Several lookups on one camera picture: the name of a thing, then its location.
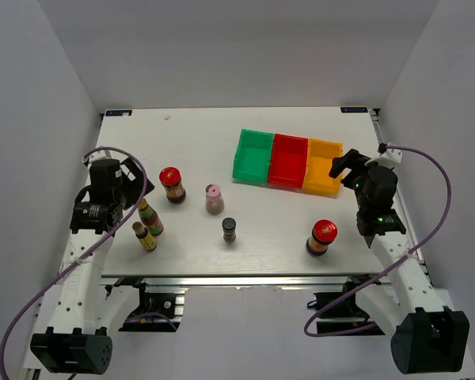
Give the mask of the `red lid sauce jar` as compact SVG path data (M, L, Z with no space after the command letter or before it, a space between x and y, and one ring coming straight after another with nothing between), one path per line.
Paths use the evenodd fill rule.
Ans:
M176 167L166 167L159 173L159 180L171 203L183 203L186 191L182 184L181 172Z

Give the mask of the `tall brown sauce bottle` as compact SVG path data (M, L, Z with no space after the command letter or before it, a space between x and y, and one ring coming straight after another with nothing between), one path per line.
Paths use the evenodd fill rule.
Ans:
M148 204L146 199L142 199L138 206L139 218L142 224L148 229L151 235L158 236L163 230L164 226L158 213Z

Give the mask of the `red cap dark sauce jar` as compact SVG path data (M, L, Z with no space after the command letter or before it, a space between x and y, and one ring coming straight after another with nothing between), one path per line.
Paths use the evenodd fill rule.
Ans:
M338 234L336 224L328 219L318 220L306 240L307 251L315 257L324 255Z

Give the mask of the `small yellow label bottle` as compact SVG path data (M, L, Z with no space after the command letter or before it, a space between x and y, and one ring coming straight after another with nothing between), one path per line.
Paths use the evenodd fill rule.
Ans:
M132 229L144 250L152 252L156 249L157 242L154 236L141 222L134 222Z

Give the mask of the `pink cap spice shaker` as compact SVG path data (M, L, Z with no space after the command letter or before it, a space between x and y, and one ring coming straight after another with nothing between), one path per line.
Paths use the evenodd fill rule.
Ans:
M205 189L206 210L210 215L220 214L225 207L221 188L217 184L209 184Z

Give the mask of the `black cap pepper shaker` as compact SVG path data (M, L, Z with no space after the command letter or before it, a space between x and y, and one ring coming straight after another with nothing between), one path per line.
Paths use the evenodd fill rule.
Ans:
M223 239L226 243L232 243L236 239L237 223L234 218L224 218L222 221Z

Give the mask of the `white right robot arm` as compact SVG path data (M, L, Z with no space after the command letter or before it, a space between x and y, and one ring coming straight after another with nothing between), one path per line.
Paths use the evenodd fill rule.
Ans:
M369 279L341 296L353 316L365 312L390 338L390 350L403 374L450 373L462 368L469 320L453 311L435 292L408 247L406 228L393 209L401 161L399 150L369 158L355 149L335 158L329 175L345 169L344 187L355 193L359 234L382 264L395 292L391 298L379 281Z

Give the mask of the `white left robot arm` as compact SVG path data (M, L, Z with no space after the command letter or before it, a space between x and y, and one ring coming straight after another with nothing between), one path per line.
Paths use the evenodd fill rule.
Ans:
M112 333L128 313L146 314L151 296L138 288L99 301L101 277L116 231L154 189L133 158L85 160L89 184L74 201L68 260L59 300L44 332L32 335L31 353L51 373L103 374L112 357Z

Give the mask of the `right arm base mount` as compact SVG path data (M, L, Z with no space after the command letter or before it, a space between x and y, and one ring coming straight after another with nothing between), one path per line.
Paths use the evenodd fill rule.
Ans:
M365 283L370 278L370 275L350 276L343 284L341 291L314 293L314 299L307 302L306 307L308 310L317 312L341 295ZM370 316L355 304L354 295L324 312L316 321L317 334L357 329L369 324L372 324Z

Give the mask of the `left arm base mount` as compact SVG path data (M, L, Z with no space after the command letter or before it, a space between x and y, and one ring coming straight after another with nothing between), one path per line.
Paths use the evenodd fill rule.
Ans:
M101 285L106 291L106 300L115 289L132 287L135 289L133 306L121 332L173 333L180 326L184 313L184 296L187 288L155 283L144 277L120 277L104 279Z

